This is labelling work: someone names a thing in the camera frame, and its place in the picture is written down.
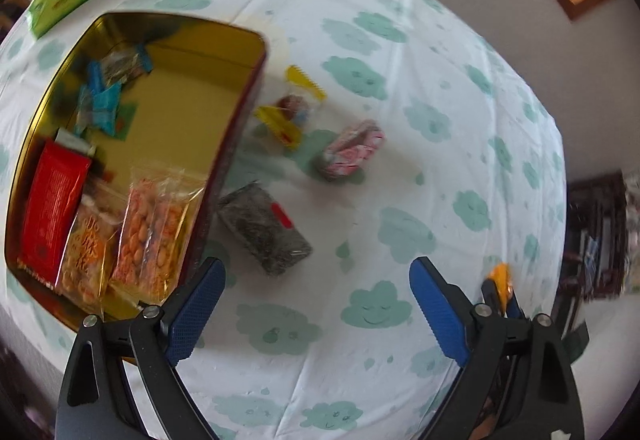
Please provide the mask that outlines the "gold and maroon tin box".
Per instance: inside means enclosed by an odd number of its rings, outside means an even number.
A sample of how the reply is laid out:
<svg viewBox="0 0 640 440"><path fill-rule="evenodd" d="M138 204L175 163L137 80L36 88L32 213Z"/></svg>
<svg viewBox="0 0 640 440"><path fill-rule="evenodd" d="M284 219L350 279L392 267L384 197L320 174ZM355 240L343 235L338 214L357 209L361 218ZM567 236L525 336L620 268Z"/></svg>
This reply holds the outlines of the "gold and maroon tin box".
<svg viewBox="0 0 640 440"><path fill-rule="evenodd" d="M149 52L153 70L125 89L126 102L137 106L126 138L93 135L96 168L118 189L125 188L131 166L143 161L204 175L207 206L196 214L200 232L262 86L268 55L265 36L255 31L152 11L106 12L70 49L29 122L13 175L4 239L12 275L69 330L78 330L85 311L32 275L20 255L27 199L44 143L58 127L73 125L72 102L89 62L134 44Z"/></svg>

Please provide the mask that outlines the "red snack pack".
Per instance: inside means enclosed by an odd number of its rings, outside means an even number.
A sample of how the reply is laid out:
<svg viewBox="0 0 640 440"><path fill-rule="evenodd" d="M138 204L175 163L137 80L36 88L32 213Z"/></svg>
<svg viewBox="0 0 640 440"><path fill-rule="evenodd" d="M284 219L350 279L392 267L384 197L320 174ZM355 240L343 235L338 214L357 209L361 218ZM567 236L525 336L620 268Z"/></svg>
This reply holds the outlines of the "red snack pack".
<svg viewBox="0 0 640 440"><path fill-rule="evenodd" d="M49 139L30 186L21 230L20 258L42 283L53 286L89 174L91 159Z"/></svg>

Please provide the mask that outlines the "orange snack bag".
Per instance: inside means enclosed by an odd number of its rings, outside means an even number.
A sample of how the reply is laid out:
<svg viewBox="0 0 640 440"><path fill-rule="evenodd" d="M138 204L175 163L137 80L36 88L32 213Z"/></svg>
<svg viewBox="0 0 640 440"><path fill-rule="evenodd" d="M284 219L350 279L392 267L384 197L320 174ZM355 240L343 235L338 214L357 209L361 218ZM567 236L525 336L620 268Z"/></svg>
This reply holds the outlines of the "orange snack bag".
<svg viewBox="0 0 640 440"><path fill-rule="evenodd" d="M496 286L500 310L505 315L506 308L508 308L513 296L513 283L509 265L507 263L495 265L489 272L488 279L494 282Z"/></svg>

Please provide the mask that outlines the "clear peanut snack bag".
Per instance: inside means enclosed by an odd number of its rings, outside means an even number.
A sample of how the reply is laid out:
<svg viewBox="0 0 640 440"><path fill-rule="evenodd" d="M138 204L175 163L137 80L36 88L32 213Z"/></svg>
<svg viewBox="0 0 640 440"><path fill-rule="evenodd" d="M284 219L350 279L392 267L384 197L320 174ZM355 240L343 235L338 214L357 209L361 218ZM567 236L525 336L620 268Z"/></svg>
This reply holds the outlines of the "clear peanut snack bag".
<svg viewBox="0 0 640 440"><path fill-rule="evenodd" d="M110 283L136 303L159 305L178 285L205 177L162 163L130 169L117 263Z"/></svg>

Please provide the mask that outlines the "blue snack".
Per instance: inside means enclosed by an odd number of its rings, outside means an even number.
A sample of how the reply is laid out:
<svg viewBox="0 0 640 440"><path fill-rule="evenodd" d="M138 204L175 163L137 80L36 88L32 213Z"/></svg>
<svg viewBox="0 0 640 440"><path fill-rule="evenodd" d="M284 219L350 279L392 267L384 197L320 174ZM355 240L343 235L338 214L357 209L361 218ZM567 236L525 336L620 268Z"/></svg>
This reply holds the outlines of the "blue snack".
<svg viewBox="0 0 640 440"><path fill-rule="evenodd" d="M153 63L143 45L129 46L110 52L99 61L88 64L88 85L97 92L116 83L126 84L141 75L150 74Z"/></svg>

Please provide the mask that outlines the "yellow wrapped candy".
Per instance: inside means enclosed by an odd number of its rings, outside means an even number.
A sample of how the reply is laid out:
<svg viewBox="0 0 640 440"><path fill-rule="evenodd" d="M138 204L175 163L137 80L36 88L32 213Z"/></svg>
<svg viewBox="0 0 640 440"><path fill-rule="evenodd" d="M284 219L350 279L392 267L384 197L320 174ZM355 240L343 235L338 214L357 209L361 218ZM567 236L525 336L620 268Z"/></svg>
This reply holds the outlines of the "yellow wrapped candy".
<svg viewBox="0 0 640 440"><path fill-rule="evenodd" d="M254 116L288 150L297 149L304 130L326 102L326 92L300 67L284 72L284 92L269 104L254 110Z"/></svg>

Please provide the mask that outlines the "cloud pattern tablecloth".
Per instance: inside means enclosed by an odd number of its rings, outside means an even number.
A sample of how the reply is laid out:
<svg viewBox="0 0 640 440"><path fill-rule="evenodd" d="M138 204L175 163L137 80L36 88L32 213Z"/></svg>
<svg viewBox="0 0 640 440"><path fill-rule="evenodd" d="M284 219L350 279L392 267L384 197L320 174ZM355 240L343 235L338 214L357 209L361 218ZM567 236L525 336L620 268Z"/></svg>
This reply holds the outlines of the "cloud pattern tablecloth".
<svg viewBox="0 0 640 440"><path fill-rule="evenodd" d="M288 66L328 99L300 147L249 122L226 180L258 180L311 255L270 278L210 229L230 284L178 371L226 439L411 439L457 375L414 300L411 261L480 298L511 267L525 312L549 311L564 244L565 166L553 117L523 78L437 0L90 0L48 35L26 20L1 46L1 182L9 186L43 90L112 9L184 12L265 34L264 95ZM365 119L385 142L352 176L317 155Z"/></svg>

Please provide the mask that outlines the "dark wooden shelf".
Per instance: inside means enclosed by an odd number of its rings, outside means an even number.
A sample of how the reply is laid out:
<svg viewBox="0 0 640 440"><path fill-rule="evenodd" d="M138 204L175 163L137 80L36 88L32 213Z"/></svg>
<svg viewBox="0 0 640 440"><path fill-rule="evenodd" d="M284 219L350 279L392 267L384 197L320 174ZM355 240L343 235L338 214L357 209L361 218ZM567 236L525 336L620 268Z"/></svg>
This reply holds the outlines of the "dark wooden shelf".
<svg viewBox="0 0 640 440"><path fill-rule="evenodd" d="M584 304L622 295L627 252L623 173L613 171L567 186L565 239L552 318L562 335Z"/></svg>

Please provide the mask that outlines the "blue cookie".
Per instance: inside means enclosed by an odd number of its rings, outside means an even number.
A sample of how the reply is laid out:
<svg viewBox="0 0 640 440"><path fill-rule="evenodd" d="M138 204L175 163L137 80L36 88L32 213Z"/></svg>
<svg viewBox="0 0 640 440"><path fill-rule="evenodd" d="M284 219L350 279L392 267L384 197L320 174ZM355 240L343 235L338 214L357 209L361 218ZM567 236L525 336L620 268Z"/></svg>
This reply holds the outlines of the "blue cookie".
<svg viewBox="0 0 640 440"><path fill-rule="evenodd" d="M114 137L121 93L122 82L116 81L106 87L101 78L91 75L78 93L74 134L81 136L87 128L94 127Z"/></svg>

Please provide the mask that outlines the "red white candy pack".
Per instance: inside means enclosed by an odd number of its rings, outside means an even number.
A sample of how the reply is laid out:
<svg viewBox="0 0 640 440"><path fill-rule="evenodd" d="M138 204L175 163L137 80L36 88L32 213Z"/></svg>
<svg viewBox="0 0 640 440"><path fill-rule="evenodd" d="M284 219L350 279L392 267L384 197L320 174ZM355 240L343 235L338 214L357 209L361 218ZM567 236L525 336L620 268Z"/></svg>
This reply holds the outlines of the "red white candy pack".
<svg viewBox="0 0 640 440"><path fill-rule="evenodd" d="M385 142L385 134L373 119L345 128L314 160L318 173L325 179L352 176L371 159Z"/></svg>

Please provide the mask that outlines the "dark seaweed snack pack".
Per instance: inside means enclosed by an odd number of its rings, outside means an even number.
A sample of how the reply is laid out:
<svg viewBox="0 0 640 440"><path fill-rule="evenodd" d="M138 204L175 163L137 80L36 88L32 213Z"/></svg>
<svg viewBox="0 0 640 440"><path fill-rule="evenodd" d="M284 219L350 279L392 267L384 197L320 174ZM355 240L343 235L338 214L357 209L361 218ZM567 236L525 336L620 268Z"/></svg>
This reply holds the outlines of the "dark seaweed snack pack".
<svg viewBox="0 0 640 440"><path fill-rule="evenodd" d="M282 206L257 181L222 197L217 214L270 277L283 275L312 253Z"/></svg>

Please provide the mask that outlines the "clear orange cracker bag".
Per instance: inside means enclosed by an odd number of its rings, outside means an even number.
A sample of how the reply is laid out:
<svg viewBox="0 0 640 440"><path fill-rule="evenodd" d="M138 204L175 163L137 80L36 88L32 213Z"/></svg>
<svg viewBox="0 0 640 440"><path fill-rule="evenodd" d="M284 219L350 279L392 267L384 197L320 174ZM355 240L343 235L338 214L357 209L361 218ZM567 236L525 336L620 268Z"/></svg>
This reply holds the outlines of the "clear orange cracker bag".
<svg viewBox="0 0 640 440"><path fill-rule="evenodd" d="M55 290L88 313L102 315L124 221L120 197L83 194L58 270Z"/></svg>

